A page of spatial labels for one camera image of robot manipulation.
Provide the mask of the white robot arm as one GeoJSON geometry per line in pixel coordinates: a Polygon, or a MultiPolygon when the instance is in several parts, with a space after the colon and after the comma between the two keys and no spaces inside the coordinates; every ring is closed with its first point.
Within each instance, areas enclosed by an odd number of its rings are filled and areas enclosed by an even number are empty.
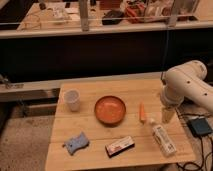
{"type": "Polygon", "coordinates": [[[204,79],[207,68],[199,60],[192,60],[168,69],[165,73],[165,85],[160,93],[162,122],[169,123],[175,109],[185,98],[213,113],[213,86],[204,79]]]}

